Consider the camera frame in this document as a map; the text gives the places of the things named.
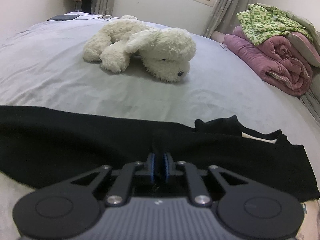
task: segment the white fur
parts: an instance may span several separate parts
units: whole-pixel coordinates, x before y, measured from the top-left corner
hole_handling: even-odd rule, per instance
[[[83,58],[89,62],[101,60],[101,67],[118,73],[126,70],[133,53],[141,56],[146,69],[156,78],[175,82],[189,72],[196,44],[186,30],[160,30],[126,15],[89,39]]]

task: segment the triangular cutout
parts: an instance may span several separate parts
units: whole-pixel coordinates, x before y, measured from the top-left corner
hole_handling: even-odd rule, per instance
[[[85,177],[82,177],[80,179],[77,179],[77,180],[71,182],[71,184],[88,186],[98,175],[99,175],[99,172],[94,172],[94,173],[91,173]]]
[[[248,184],[247,182],[241,179],[238,179],[237,177],[234,177],[226,172],[221,172],[220,174],[226,180],[226,182],[228,182],[228,184],[231,186]]]

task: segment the pink blanket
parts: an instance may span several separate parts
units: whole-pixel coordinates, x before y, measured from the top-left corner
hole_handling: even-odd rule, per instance
[[[225,36],[224,44],[270,85],[293,96],[308,90],[312,69],[284,36],[274,36],[254,46],[238,26],[233,35]]]

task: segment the plush dog's head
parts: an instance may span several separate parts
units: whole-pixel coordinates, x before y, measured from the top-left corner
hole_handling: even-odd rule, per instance
[[[138,51],[143,64],[156,78],[175,82],[189,72],[196,43],[186,30],[151,29],[133,34],[125,50],[127,53]]]

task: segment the bed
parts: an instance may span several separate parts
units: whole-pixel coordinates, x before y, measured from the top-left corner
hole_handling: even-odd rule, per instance
[[[236,114],[246,127],[262,133],[282,129],[292,144],[303,144],[320,186],[320,126],[314,117],[299,99],[263,82],[220,43],[193,35],[196,56],[179,83],[157,81],[138,59],[132,59],[124,73],[112,74],[81,57],[86,40],[108,22],[71,14],[88,20],[39,23],[0,45],[1,105],[45,106],[192,127],[199,118],[206,122]],[[19,237],[12,208],[32,190],[0,173],[0,239]]]

